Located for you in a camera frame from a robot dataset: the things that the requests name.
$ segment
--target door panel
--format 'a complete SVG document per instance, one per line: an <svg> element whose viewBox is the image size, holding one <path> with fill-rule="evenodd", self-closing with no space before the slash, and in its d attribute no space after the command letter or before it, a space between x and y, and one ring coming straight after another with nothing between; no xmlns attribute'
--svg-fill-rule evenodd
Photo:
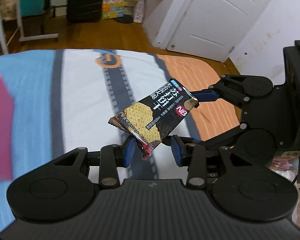
<svg viewBox="0 0 300 240"><path fill-rule="evenodd" d="M193 0L167 49L224 61L268 2Z"/></svg>

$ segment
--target pink plastic bin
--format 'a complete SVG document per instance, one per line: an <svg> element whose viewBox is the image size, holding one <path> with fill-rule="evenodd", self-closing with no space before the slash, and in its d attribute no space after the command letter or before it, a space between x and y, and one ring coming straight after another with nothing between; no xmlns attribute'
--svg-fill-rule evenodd
<svg viewBox="0 0 300 240"><path fill-rule="evenodd" d="M13 100L0 74L0 180L12 180L11 121Z"/></svg>

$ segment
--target bed sheet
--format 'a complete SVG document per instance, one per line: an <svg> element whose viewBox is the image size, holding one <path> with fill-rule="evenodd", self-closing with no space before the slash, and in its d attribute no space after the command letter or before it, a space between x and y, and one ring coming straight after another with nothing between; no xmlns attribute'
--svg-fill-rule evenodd
<svg viewBox="0 0 300 240"><path fill-rule="evenodd" d="M100 150L121 144L127 134L108 124L110 117L148 96L171 77L190 91L219 80L205 62L125 50L33 50L0 56L0 73L14 98L11 147L13 178L76 147ZM234 107L218 99L200 104L171 134L207 140L238 125ZM160 144L148 161L136 149L125 178L186 180L187 168L175 164ZM89 179L98 182L98 167ZM14 217L0 182L0 231Z"/></svg>

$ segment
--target orange bed sheet section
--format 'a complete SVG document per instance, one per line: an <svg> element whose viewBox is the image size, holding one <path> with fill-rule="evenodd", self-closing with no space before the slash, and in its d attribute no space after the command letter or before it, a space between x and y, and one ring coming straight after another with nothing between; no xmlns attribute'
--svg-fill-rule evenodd
<svg viewBox="0 0 300 240"><path fill-rule="evenodd" d="M220 78L209 64L195 58L157 55L165 62L171 77L180 81L188 90L207 89ZM234 106L223 99L200 103L191 111L201 140L208 140L239 125Z"/></svg>

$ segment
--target cracker package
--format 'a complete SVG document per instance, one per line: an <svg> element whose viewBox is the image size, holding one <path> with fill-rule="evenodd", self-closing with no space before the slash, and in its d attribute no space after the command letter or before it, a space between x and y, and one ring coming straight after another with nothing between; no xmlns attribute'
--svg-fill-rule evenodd
<svg viewBox="0 0 300 240"><path fill-rule="evenodd" d="M109 123L134 135L146 160L173 129L198 104L176 79L111 117Z"/></svg>

